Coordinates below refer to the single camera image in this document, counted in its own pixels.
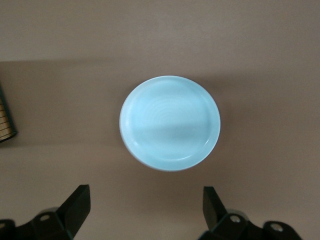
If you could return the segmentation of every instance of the light blue bowl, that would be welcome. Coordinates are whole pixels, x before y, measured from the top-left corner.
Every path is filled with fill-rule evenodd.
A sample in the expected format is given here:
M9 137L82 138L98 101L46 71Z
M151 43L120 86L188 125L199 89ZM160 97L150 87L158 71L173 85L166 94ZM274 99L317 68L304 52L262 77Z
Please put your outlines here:
M200 163L213 150L220 115L199 84L180 76L158 76L129 94L119 126L137 160L157 170L179 171Z

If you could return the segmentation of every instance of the grid pattern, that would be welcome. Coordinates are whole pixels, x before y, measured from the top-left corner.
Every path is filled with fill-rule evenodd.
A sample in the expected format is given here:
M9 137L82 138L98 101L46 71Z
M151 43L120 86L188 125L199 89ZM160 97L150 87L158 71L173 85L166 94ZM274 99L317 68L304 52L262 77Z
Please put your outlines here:
M10 138L13 135L13 130L11 128L7 113L3 101L0 97L0 142Z

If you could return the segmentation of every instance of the metal mesh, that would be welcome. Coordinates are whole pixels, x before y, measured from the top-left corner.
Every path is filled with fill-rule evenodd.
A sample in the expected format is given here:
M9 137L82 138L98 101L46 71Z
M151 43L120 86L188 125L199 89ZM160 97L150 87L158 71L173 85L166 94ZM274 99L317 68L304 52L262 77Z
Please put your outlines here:
M16 135L4 96L0 89L0 143Z

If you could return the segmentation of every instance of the black object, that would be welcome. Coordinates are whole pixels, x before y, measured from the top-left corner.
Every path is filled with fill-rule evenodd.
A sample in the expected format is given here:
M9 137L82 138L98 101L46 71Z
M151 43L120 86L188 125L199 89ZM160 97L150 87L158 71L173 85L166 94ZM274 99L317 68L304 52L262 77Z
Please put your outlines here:
M17 135L17 130L0 86L0 143L13 138L15 135Z
M89 185L80 185L57 210L42 212L24 225L0 220L0 240L73 240L90 208Z
M199 240L302 240L283 222L267 221L260 228L241 214L228 213L212 186L203 189L203 214L209 231Z

